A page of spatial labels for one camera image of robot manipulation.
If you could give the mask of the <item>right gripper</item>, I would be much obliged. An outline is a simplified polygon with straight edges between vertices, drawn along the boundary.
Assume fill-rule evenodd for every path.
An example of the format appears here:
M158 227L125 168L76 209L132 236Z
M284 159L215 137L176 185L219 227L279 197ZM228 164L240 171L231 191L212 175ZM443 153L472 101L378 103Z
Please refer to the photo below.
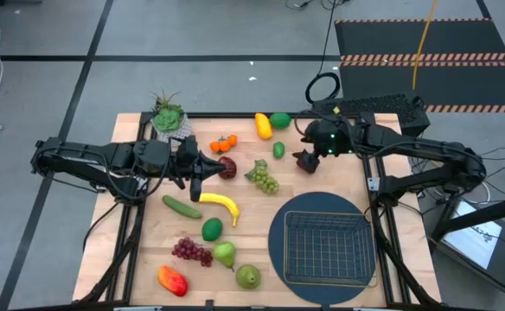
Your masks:
M292 155L300 161L309 161L310 172L314 174L320 163L319 156L339 156L353 152L350 126L343 122L330 122L324 119L312 121L304 131L304 143L314 146L312 154L306 149Z

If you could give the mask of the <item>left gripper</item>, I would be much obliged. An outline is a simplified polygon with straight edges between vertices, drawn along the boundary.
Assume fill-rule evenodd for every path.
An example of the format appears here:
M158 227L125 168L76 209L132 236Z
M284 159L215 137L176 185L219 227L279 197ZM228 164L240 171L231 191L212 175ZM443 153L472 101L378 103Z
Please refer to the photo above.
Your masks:
M185 181L190 181L190 199L198 202L201 195L201 178L207 179L218 175L221 179L233 179L236 175L236 162L222 156L218 160L206 156L198 150L198 143L194 135L185 137L177 150L172 153L170 163L170 179L184 189Z

